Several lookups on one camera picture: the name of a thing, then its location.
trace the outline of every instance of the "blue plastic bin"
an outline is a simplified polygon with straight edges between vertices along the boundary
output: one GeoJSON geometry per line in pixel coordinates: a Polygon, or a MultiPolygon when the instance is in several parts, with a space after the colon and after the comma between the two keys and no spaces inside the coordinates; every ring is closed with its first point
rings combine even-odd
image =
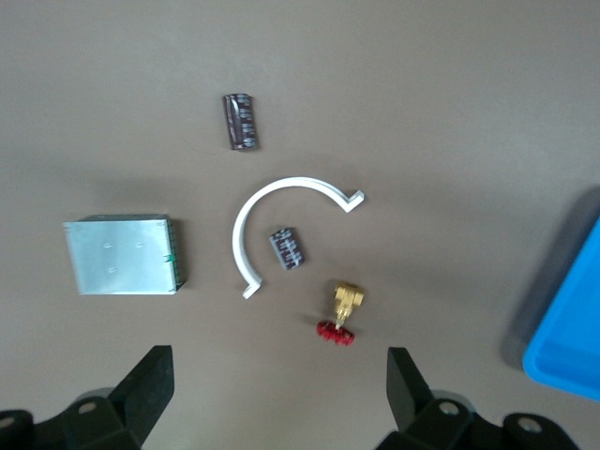
{"type": "Polygon", "coordinates": [[[523,356],[537,382],[600,400],[600,219],[523,356]]]}

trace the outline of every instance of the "red valve handle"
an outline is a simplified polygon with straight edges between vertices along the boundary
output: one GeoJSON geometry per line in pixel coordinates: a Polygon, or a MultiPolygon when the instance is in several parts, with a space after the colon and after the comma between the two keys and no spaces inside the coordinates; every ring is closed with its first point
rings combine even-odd
{"type": "Polygon", "coordinates": [[[350,345],[354,341],[354,333],[343,326],[336,329],[336,324],[330,321],[317,323],[317,334],[325,340],[333,340],[336,345],[350,345]]]}

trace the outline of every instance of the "brass valve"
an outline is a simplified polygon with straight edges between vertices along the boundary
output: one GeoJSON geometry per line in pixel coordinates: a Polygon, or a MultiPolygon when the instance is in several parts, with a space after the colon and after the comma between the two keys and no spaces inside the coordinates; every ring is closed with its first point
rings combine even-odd
{"type": "Polygon", "coordinates": [[[339,283],[336,287],[336,329],[338,330],[346,319],[350,317],[353,309],[363,303],[365,290],[348,283],[339,283]]]}

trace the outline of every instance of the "electrical junction box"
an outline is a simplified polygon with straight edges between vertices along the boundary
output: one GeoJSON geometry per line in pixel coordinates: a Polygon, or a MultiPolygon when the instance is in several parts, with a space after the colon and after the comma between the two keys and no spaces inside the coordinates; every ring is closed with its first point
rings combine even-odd
{"type": "Polygon", "coordinates": [[[91,216],[64,225],[79,293],[174,294],[183,285],[167,216],[91,216]]]}

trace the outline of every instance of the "small capacitor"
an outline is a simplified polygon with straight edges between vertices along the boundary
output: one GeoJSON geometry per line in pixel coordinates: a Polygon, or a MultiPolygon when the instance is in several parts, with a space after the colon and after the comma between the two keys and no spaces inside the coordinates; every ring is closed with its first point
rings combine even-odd
{"type": "Polygon", "coordinates": [[[258,136],[254,124],[252,97],[248,94],[223,96],[223,108],[232,150],[257,148],[258,136]]]}
{"type": "Polygon", "coordinates": [[[283,228],[274,232],[269,240],[285,270],[294,269],[304,262],[304,255],[300,251],[292,228],[283,228]]]}

